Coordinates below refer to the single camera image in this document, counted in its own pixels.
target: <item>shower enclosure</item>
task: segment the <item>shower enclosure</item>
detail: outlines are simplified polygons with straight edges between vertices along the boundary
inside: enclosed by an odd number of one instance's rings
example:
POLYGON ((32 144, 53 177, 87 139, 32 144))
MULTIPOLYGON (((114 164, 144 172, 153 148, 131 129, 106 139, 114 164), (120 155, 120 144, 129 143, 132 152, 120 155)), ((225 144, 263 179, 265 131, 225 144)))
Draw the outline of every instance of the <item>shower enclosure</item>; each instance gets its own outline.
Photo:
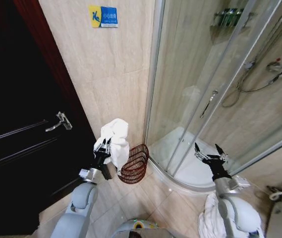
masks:
POLYGON ((195 157, 234 175, 282 147, 282 0, 157 0, 145 142, 166 177, 214 188, 195 157))

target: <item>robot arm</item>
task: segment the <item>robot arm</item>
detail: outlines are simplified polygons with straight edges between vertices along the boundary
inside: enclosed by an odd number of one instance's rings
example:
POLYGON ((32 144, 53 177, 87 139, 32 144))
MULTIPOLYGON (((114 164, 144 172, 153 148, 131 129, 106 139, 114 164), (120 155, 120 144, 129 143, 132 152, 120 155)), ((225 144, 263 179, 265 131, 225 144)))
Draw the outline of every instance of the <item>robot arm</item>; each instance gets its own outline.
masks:
POLYGON ((224 220, 227 238, 249 237, 263 238, 261 219, 257 211, 246 201, 237 197, 239 190, 250 184, 247 180, 235 176, 232 178, 223 168, 227 154, 216 145, 219 155, 205 155, 195 143, 195 155, 203 163, 209 165, 216 185, 219 201, 218 209, 224 220))

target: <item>shower mixer valve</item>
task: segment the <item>shower mixer valve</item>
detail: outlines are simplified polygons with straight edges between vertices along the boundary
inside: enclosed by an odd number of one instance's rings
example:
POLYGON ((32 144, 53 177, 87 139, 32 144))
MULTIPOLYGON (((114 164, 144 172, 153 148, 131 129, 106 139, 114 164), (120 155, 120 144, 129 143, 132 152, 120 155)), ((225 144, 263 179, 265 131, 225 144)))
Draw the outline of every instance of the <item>shower mixer valve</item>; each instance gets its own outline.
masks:
POLYGON ((266 66, 268 72, 278 72, 282 76, 282 65, 280 63, 281 58, 277 58, 276 61, 270 62, 266 66))

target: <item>shower door handle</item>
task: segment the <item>shower door handle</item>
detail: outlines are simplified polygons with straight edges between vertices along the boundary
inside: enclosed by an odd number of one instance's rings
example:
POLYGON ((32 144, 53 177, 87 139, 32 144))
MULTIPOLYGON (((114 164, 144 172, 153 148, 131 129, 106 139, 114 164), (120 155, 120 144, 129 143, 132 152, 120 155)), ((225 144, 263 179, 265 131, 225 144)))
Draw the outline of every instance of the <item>shower door handle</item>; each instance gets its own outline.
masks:
POLYGON ((212 95, 207 103, 207 105, 205 106, 205 109, 202 111, 201 115, 200 115, 200 118, 203 118, 205 116, 205 112, 206 110, 208 109, 210 103, 212 102, 212 100, 214 99, 214 97, 218 94, 218 91, 217 90, 214 90, 212 91, 212 95))

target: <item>white shower base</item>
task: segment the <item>white shower base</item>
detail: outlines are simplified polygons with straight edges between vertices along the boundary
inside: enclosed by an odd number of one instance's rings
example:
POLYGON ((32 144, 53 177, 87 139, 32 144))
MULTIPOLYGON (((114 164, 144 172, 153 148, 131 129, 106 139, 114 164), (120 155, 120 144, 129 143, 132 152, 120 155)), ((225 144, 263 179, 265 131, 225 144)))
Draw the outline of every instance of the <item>white shower base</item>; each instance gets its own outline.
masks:
MULTIPOLYGON (((154 159, 170 175, 174 173, 177 165, 180 163, 181 158, 194 138, 192 133, 188 131, 185 133, 169 168, 166 168, 183 132, 184 128, 179 126, 148 147, 152 159, 154 159)), ((213 155, 218 154, 215 146, 211 146, 199 138, 196 140, 196 143, 199 145, 199 148, 203 153, 213 155)), ((192 147, 174 178, 189 186, 207 188, 215 185, 212 181, 212 176, 213 174, 209 166, 196 158, 195 149, 192 147)))

